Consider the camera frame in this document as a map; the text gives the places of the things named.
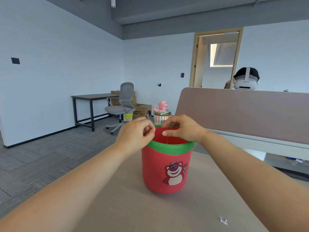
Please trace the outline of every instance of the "door frame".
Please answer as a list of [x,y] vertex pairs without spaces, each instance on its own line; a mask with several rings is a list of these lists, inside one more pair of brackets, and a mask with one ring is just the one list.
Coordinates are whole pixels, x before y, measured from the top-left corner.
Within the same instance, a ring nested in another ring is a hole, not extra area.
[[195,81],[195,65],[197,61],[197,47],[198,47],[198,40],[199,37],[201,36],[206,36],[206,35],[216,35],[216,34],[222,34],[225,32],[235,32],[238,31],[238,40],[237,40],[237,45],[236,45],[236,51],[235,51],[235,56],[234,56],[234,62],[233,62],[233,69],[232,69],[232,74],[231,74],[231,79],[230,83],[233,85],[233,75],[235,75],[236,67],[237,67],[237,60],[238,60],[238,55],[239,55],[239,49],[240,49],[240,43],[241,43],[241,38],[243,36],[243,27],[237,27],[237,28],[228,28],[228,29],[222,29],[222,30],[215,30],[215,31],[207,31],[207,32],[196,32],[194,34],[194,42],[193,42],[193,53],[192,53],[192,63],[191,63],[191,74],[190,74],[190,87],[193,87],[194,81]]

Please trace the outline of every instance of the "purple nose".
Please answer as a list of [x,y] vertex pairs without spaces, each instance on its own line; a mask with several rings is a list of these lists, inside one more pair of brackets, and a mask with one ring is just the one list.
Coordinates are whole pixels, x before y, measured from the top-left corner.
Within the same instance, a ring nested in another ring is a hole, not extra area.
[[171,171],[171,172],[175,172],[177,169],[178,169],[178,167],[171,167],[171,168],[170,168],[170,171]]

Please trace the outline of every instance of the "illuminated ceiling recess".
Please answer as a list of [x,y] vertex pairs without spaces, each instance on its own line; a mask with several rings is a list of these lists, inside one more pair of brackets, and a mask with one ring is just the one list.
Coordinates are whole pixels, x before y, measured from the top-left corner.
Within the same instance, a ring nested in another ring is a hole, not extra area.
[[210,67],[233,67],[233,65],[214,65],[218,44],[211,44]]

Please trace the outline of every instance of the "cartoon bear sticker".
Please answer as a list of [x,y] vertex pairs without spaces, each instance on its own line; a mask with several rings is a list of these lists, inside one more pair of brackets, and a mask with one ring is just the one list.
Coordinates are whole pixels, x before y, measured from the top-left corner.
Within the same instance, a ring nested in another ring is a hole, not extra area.
[[182,161],[175,161],[165,166],[165,175],[167,176],[163,183],[173,186],[182,182],[184,174],[187,171],[188,164],[183,165]]

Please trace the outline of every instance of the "hand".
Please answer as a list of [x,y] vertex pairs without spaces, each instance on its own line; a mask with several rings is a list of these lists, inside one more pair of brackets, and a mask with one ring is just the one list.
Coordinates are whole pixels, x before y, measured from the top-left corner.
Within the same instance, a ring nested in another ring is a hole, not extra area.
[[127,156],[145,147],[155,136],[155,125],[146,117],[138,117],[123,125],[114,145],[121,147]]
[[201,143],[207,131],[207,129],[203,128],[186,115],[170,117],[168,120],[164,121],[162,128],[169,128],[172,124],[174,125],[171,129],[163,131],[163,136],[180,137],[190,142]]

